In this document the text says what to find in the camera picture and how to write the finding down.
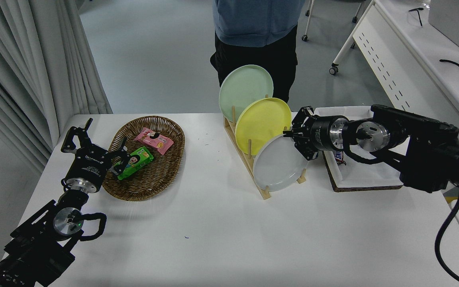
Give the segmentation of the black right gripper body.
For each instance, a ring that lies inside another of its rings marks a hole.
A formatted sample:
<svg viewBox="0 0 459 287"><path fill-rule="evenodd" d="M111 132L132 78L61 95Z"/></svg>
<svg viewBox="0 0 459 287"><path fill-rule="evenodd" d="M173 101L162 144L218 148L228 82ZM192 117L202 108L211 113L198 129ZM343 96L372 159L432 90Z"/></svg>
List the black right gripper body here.
<svg viewBox="0 0 459 287"><path fill-rule="evenodd" d="M337 151L333 140L330 138L331 125L335 122L335 116L314 116L311 126L311 138L316 149L321 151Z"/></svg>

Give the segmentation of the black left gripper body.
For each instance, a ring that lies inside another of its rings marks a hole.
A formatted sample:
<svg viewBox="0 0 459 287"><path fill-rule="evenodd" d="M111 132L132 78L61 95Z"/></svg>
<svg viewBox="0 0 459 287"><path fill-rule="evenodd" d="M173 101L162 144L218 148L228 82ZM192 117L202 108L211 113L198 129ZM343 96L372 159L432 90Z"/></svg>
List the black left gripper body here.
<svg viewBox="0 0 459 287"><path fill-rule="evenodd" d="M65 187L86 194L99 191L111 167L108 154L109 151L98 145L78 148L74 162L65 176Z"/></svg>

